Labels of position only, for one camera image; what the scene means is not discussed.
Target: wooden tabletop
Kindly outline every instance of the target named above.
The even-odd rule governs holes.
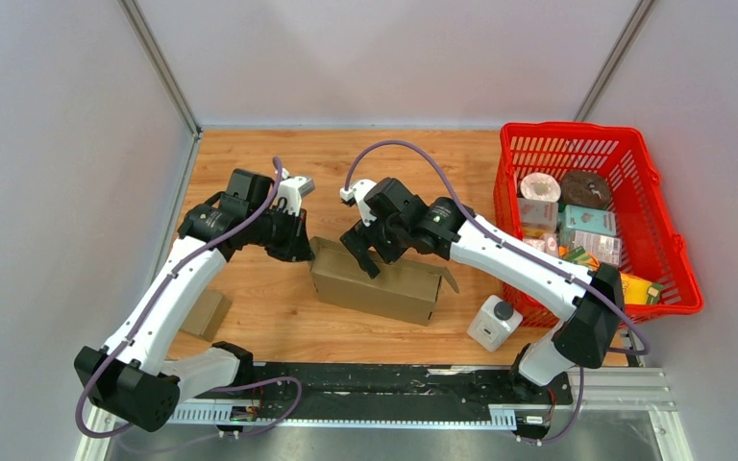
[[[500,156],[495,131],[205,132],[183,214],[224,190],[235,168],[272,177],[271,158],[279,156],[290,174],[312,176],[315,181],[315,191],[304,198],[308,235],[337,240],[358,219],[357,210],[343,206],[338,197],[346,172],[365,147],[385,139],[411,141],[429,152],[463,202],[494,221],[492,191]],[[367,156],[354,180],[379,181],[387,176],[400,179],[426,203],[447,195],[422,158],[396,146]],[[246,247],[210,284],[233,301],[216,340],[245,348],[258,361],[509,365],[526,343],[546,332],[519,328],[498,351],[486,351],[465,330],[489,295],[502,294],[501,283],[434,255],[408,252],[406,257],[446,265],[459,284],[459,294],[442,288],[427,327],[320,303],[307,264],[279,262],[262,248]],[[187,357],[208,346],[179,333],[169,357]],[[626,366],[627,361],[611,353],[605,364]]]

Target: white wall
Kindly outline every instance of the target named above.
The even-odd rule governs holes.
[[[706,305],[645,330],[696,459],[738,459],[738,2],[658,2],[592,120],[652,149]]]
[[[0,2],[0,459],[72,459],[72,367],[136,304],[190,139],[117,2]]]
[[[635,0],[140,0],[204,125],[571,119]]]

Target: red plastic basket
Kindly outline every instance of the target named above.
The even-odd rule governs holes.
[[[686,242],[675,233],[660,195],[655,170],[643,136],[632,128],[600,127],[589,123],[508,123],[500,133],[502,157],[494,187],[497,226],[522,238],[516,187],[539,171],[558,181],[569,170],[598,173],[612,188],[608,208],[618,218],[624,241],[621,271],[663,285],[661,304],[628,304],[627,315],[646,322],[664,315],[694,314],[703,305]],[[533,298],[504,285],[507,301],[525,317],[529,327],[552,327],[558,321]]]

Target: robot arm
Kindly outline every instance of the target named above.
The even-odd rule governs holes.
[[[237,169],[227,190],[187,213],[167,262],[129,318],[100,351],[83,347],[75,359],[75,369],[86,385],[101,363],[127,341],[146,305],[156,298],[134,340],[112,361],[89,392],[92,404],[154,431],[165,424],[180,401],[215,387],[252,379],[248,372],[252,373],[253,356],[229,343],[215,343],[208,351],[183,360],[169,361],[165,356],[191,307],[235,251],[255,244],[281,261],[313,258],[302,199],[314,189],[314,184],[311,178],[288,176],[284,170],[274,206],[240,233],[192,258],[157,293],[161,282],[173,277],[175,266],[186,256],[252,215],[268,197],[273,180]]]
[[[427,206],[420,197],[396,179],[375,184],[361,180],[350,189],[341,189],[341,200],[357,205],[360,221],[341,237],[341,242],[360,267],[374,278],[380,269],[368,256],[374,248],[381,259],[392,263],[408,248],[423,255],[435,254],[447,260],[476,267],[545,305],[558,324],[545,337],[527,345],[509,372],[509,381],[519,395],[541,390],[558,374],[573,365],[599,368],[615,331],[618,317],[580,286],[533,259],[559,266],[565,273],[583,280],[623,306],[617,269],[602,264],[598,272],[545,255],[498,230],[483,217],[471,214],[477,223],[504,242],[532,256],[527,258],[487,238],[459,211],[449,198],[440,197]]]

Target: white container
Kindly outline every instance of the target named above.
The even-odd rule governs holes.
[[[522,314],[502,301],[502,298],[491,295],[482,304],[467,332],[489,352],[493,352],[521,323]]]

